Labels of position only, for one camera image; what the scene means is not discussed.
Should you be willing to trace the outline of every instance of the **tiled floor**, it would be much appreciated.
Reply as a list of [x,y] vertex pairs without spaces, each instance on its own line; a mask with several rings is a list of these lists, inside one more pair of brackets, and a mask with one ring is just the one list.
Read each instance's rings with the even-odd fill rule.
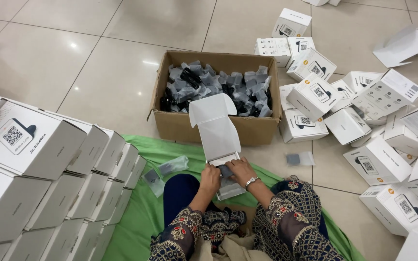
[[[167,49],[251,54],[269,37],[283,7],[312,16],[306,36],[338,69],[383,72],[373,45],[418,24],[418,0],[343,0],[314,7],[301,0],[0,0],[0,95],[100,123],[119,133],[158,138],[149,101]],[[418,84],[418,57],[397,68]],[[280,84],[294,83],[280,70]],[[367,183],[329,135],[286,145],[243,147],[251,162],[282,177],[312,182],[323,206],[369,261],[394,260],[403,238],[390,234],[360,202]],[[313,151],[316,166],[289,168],[284,154]]]

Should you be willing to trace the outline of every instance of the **green cloth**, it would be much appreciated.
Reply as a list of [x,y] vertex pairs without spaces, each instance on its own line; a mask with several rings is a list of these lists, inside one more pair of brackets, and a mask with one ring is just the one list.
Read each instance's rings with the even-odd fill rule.
[[[123,137],[127,142],[133,144],[140,151],[140,155],[147,160],[148,163],[143,174],[151,168],[157,170],[158,165],[171,159],[186,155],[189,159],[188,169],[179,173],[188,173],[195,176],[198,180],[201,179],[201,171],[205,163],[202,147],[182,145],[142,136],[123,135]],[[254,164],[252,166],[268,187],[272,187],[278,181],[282,181],[277,175]],[[176,174],[167,175],[164,181]],[[256,207],[257,200],[250,193],[244,193],[226,199],[224,203]],[[360,252],[334,223],[328,213],[325,210],[322,211],[330,240],[338,252],[348,261],[365,261]],[[103,261],[147,260],[149,258],[151,236],[159,234],[163,229],[163,198],[162,196],[156,198],[143,179],[140,179],[131,194],[129,206],[122,220],[115,228]]]

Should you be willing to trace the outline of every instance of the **person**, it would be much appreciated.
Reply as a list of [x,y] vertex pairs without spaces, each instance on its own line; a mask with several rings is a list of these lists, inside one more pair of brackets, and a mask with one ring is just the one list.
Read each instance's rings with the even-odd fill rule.
[[291,176],[269,189],[245,157],[225,165],[234,173],[231,178],[259,201],[253,235],[234,234],[246,222],[243,211],[220,210],[212,202],[221,186],[220,170],[206,164],[201,183],[189,174],[167,181],[166,228],[152,237],[150,261],[344,260],[328,240],[321,203],[309,183]]

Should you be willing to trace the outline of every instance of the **open cardboard box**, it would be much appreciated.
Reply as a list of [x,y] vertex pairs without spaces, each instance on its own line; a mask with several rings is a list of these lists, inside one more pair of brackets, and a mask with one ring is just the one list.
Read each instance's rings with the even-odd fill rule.
[[[216,167],[240,159],[240,140],[229,114],[236,114],[236,108],[224,93],[189,103],[191,127],[198,125],[206,162]],[[224,200],[245,192],[236,182],[223,178],[217,199]]]
[[210,64],[217,73],[224,71],[226,74],[233,72],[240,72],[242,74],[249,71],[255,72],[259,69],[260,65],[269,68],[269,75],[272,76],[269,86],[272,95],[272,116],[265,118],[229,116],[229,118],[238,131],[241,144],[270,144],[282,116],[277,63],[273,57],[246,54],[167,51],[157,71],[156,84],[154,86],[147,119],[149,120],[151,112],[154,111],[154,118],[156,119],[160,137],[166,140],[201,142],[198,128],[192,128],[190,125],[188,113],[160,111],[159,104],[160,98],[164,95],[167,80],[169,79],[169,65],[179,66],[183,62],[191,63],[196,60],[199,60],[202,66]]

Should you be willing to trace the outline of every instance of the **stack of boxes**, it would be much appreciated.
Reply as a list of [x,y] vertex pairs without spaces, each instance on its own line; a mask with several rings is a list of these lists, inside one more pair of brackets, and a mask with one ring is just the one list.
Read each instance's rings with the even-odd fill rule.
[[[273,39],[287,38],[287,74],[297,84],[280,86],[285,143],[324,137],[328,130],[354,147],[343,156],[370,185],[359,198],[393,234],[418,240],[418,85],[394,69],[385,73],[351,71],[334,83],[336,69],[304,37],[310,16],[283,9]],[[398,260],[407,258],[404,246]]]
[[101,260],[145,164],[112,130],[0,97],[0,260]]

